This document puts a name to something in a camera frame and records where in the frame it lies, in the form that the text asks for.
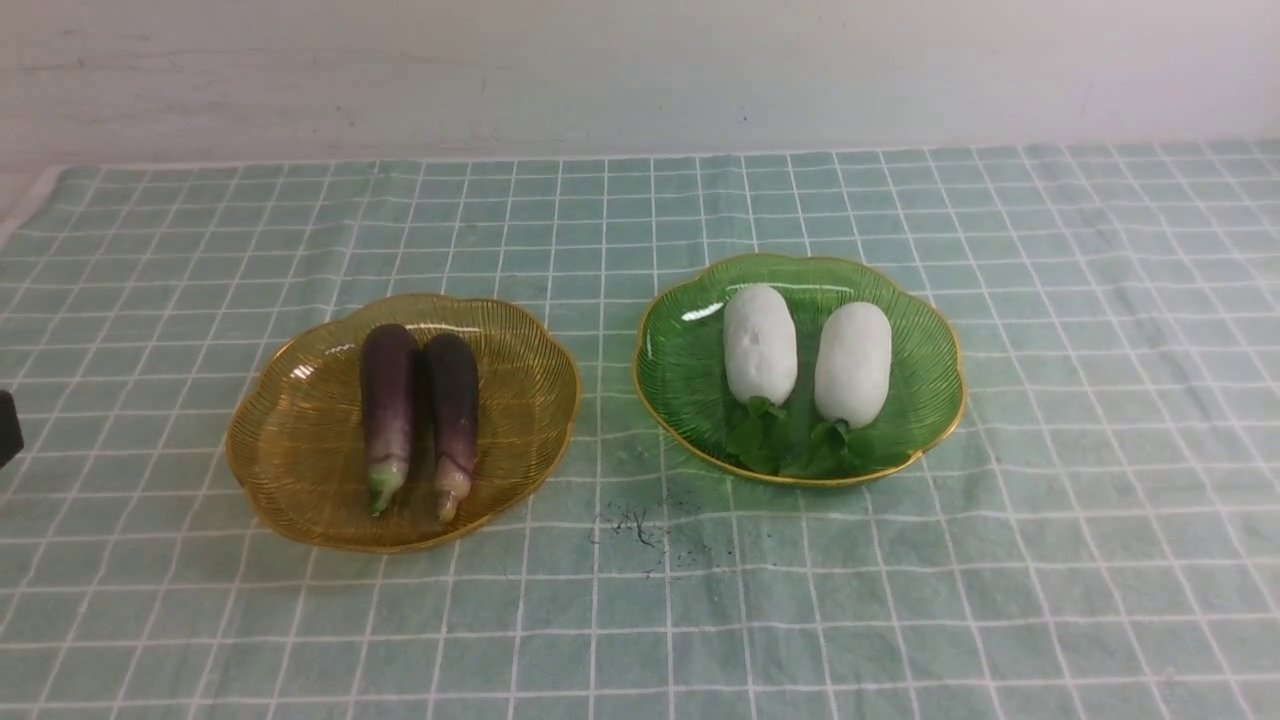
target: plate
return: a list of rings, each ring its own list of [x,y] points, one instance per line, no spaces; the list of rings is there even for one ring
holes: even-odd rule
[[[435,521],[433,462],[415,459],[380,518],[369,512],[360,424],[360,347],[381,323],[422,343],[466,340],[480,373],[475,484],[445,527]],[[536,491],[568,448],[582,388],[577,366],[538,319],[500,300],[397,295],[289,341],[241,402],[227,459],[253,512],[291,539],[338,550],[426,550],[471,533]],[[416,455],[430,459],[430,421]]]
[[[856,452],[838,471],[763,474],[728,451],[731,428],[744,409],[724,378],[723,307],[751,283],[782,293],[796,324],[800,374],[783,405],[794,450],[822,423],[813,404],[813,369],[827,316],[854,301],[873,302],[888,316],[888,397],[870,425],[850,433]],[[968,398],[960,341],[932,305],[859,263],[769,254],[722,260],[654,299],[640,320],[631,379],[658,424],[707,462],[744,478],[812,487],[865,483],[906,468],[951,434]]]

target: green checkered tablecloth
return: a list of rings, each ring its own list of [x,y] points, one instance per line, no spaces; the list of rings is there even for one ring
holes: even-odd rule
[[[751,251],[938,306],[956,433],[841,492],[663,438],[640,314]],[[264,530],[234,404],[416,291],[570,347],[564,462],[431,552]],[[1280,141],[72,168],[0,246],[0,387],[3,720],[1280,717]]]

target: purple eggplant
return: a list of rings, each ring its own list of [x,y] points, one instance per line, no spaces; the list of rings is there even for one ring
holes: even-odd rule
[[[361,421],[370,510],[387,510],[408,477],[413,454],[413,374],[417,341],[403,325],[378,325],[360,351]]]
[[[471,492],[480,428],[480,373],[465,340],[440,333],[424,348],[435,432],[436,516],[449,523]]]

